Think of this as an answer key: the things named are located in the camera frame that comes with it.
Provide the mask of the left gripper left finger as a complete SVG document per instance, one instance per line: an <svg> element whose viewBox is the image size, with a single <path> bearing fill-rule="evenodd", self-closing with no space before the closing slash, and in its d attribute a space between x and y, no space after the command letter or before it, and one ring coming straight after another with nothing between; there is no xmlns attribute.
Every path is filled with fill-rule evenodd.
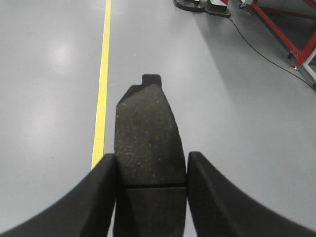
<svg viewBox="0 0 316 237"><path fill-rule="evenodd" d="M111 224L115 194L115 159L114 155L106 154L64 197L1 236L105 237Z"/></svg>

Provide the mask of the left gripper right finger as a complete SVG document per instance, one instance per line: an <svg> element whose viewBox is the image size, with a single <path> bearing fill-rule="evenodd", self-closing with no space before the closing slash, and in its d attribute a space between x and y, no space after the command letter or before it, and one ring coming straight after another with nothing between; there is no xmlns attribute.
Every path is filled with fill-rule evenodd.
<svg viewBox="0 0 316 237"><path fill-rule="evenodd" d="M314 237L315 231L260 204L201 152L188 157L188 201L199 237Z"/></svg>

